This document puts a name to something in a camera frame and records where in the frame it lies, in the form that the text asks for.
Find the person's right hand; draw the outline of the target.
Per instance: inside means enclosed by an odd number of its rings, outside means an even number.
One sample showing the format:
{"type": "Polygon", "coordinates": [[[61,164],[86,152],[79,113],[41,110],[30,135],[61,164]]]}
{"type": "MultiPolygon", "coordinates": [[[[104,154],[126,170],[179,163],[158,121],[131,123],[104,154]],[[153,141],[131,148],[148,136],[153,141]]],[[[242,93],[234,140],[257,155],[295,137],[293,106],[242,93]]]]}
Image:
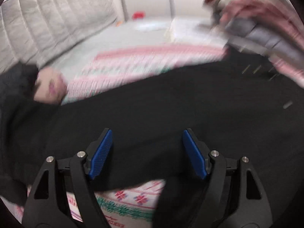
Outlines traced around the person's right hand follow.
{"type": "Polygon", "coordinates": [[[67,83],[61,72],[51,67],[39,71],[33,100],[45,104],[59,105],[66,94],[67,83]]]}

